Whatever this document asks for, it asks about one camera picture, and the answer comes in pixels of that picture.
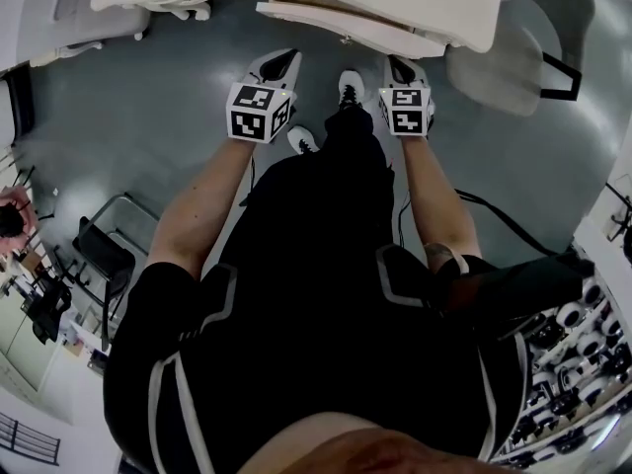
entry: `white sneaker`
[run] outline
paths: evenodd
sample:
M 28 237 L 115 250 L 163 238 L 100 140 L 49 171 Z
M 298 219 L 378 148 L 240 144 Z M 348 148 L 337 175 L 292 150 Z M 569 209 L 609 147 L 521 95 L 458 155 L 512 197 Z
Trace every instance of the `white sneaker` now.
M 295 126 L 287 133 L 287 140 L 298 154 L 316 153 L 320 151 L 314 135 L 303 126 Z
M 340 108 L 360 106 L 364 101 L 364 82 L 355 70 L 345 70 L 338 81 Z

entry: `gray floor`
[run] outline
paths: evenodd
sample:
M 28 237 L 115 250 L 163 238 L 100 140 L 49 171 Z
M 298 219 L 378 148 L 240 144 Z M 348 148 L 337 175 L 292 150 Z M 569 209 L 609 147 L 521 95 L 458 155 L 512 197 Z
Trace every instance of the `gray floor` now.
M 53 188 L 59 190 L 56 217 L 42 232 L 47 242 L 70 253 L 79 217 L 116 193 L 131 192 L 161 212 L 225 137 L 229 88 L 263 53 L 290 46 L 303 51 L 293 123 L 311 128 L 317 139 L 324 138 L 324 118 L 336 110 L 345 67 L 360 71 L 371 94 L 366 107 L 377 114 L 381 54 L 342 45 L 323 30 L 266 18 L 254 7 L 252 0 L 219 0 L 207 22 L 156 16 L 142 42 L 110 40 L 102 51 L 33 72 L 38 123 L 17 152 L 25 167 L 37 166 L 40 212 L 53 202 Z M 559 54 L 555 33 L 534 4 L 513 1 L 502 12 Z M 543 101 L 532 118 L 484 109 L 451 88 L 442 58 L 424 60 L 437 104 L 432 146 L 451 181 L 505 210 L 546 246 L 563 250 L 603 188 L 625 135 L 632 108 L 630 29 L 630 3 L 597 0 L 580 100 Z M 397 173 L 397 210 L 406 192 L 401 149 L 375 120 Z M 290 153 L 285 133 L 273 145 L 259 146 L 258 176 Z M 478 206 L 472 211 L 491 263 L 538 256 L 491 213 Z M 233 209 L 224 237 L 239 212 Z M 121 207 L 110 223 L 148 246 L 149 220 Z M 420 254 L 410 211 L 404 232 L 407 247 Z

